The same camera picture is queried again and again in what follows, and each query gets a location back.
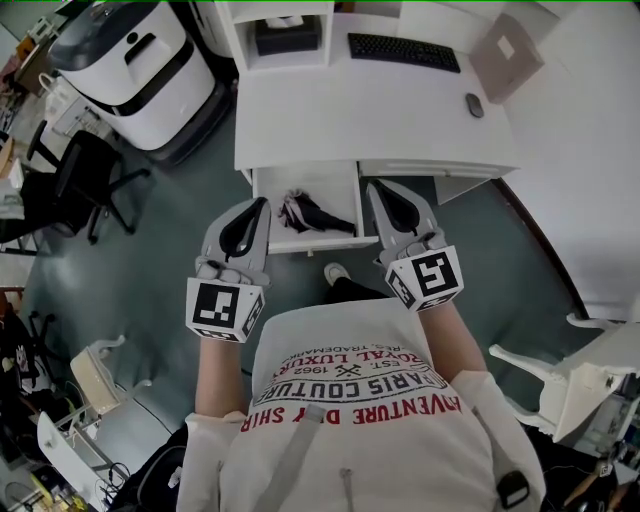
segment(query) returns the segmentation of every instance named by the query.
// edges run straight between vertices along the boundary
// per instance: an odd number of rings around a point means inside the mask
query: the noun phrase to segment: keyboard
[[[348,36],[352,59],[399,62],[460,73],[456,55],[447,46],[373,34]]]

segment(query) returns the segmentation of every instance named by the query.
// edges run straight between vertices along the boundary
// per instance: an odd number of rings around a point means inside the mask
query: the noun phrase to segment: fabric
[[[259,499],[276,469],[299,462],[284,455],[309,404],[324,410],[324,422],[295,485],[267,510],[493,511],[491,442],[475,414],[514,453],[532,488],[531,510],[538,508],[537,458],[491,375],[464,372],[449,385],[430,361],[417,315],[397,299],[271,318],[248,416],[187,419],[178,510],[265,510]]]
[[[351,279],[339,277],[324,297],[325,304],[355,302],[359,300],[387,299],[388,296],[371,288],[366,288]]]
[[[290,190],[284,197],[282,207],[278,212],[278,219],[284,227],[295,229],[303,233],[310,229],[326,231],[335,229],[345,233],[355,234],[353,223],[334,217],[322,210],[304,190]]]

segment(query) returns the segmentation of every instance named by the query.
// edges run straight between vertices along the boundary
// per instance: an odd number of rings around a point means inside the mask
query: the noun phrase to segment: white sneaker
[[[347,269],[340,265],[340,263],[329,263],[326,267],[324,267],[324,277],[331,286],[333,286],[335,282],[341,277],[351,279],[351,276],[349,275],[349,272],[347,272]]]

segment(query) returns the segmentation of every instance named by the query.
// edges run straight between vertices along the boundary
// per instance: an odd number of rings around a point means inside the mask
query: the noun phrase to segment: electronic equipment
[[[231,104],[168,3],[94,3],[48,58],[92,110],[161,164],[186,158]]]
[[[482,108],[482,103],[480,103],[480,98],[472,93],[467,93],[464,98],[467,100],[467,107],[473,117],[478,119],[484,117],[484,109]]]
[[[258,55],[317,50],[322,28],[318,16],[300,16],[300,25],[270,27],[268,20],[258,20],[255,26]]]
[[[348,36],[352,59],[398,62],[460,73],[455,53],[446,46],[373,34],[350,32]]]

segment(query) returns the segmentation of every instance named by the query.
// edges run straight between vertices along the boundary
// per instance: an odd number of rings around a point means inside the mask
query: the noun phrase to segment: drawer
[[[271,205],[269,253],[354,249],[378,242],[364,235],[358,169],[355,162],[306,162],[253,169],[253,197],[266,197]],[[285,194],[302,189],[324,211],[356,226],[356,236],[341,231],[305,231],[286,228],[278,219]]]
[[[442,176],[456,178],[499,178],[510,169],[489,165],[421,160],[364,160],[363,176]]]

